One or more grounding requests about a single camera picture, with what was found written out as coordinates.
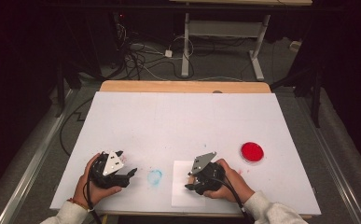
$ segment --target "white sleeve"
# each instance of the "white sleeve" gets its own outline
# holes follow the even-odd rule
[[[254,193],[243,207],[251,213],[256,224],[307,223],[293,209],[280,203],[271,203],[261,191]]]
[[[56,217],[49,217],[42,224],[79,224],[87,215],[88,212],[83,207],[66,201]]]

